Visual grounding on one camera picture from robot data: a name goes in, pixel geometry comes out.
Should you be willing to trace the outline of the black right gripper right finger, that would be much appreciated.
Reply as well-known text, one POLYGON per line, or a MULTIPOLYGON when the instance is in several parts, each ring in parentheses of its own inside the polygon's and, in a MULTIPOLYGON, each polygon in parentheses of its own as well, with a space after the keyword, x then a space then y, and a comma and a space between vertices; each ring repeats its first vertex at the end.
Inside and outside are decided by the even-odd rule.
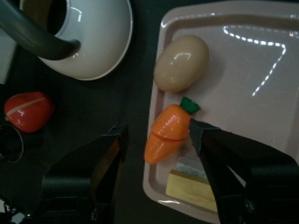
POLYGON ((299 224, 299 164, 271 146, 190 121, 220 224, 299 224))

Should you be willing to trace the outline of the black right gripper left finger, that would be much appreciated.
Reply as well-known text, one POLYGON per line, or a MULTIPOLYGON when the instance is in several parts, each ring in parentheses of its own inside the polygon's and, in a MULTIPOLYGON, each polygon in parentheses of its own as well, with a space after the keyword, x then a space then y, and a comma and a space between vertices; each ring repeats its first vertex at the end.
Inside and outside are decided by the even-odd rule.
POLYGON ((36 224, 114 224, 128 128, 112 127, 68 153, 41 180, 36 224))

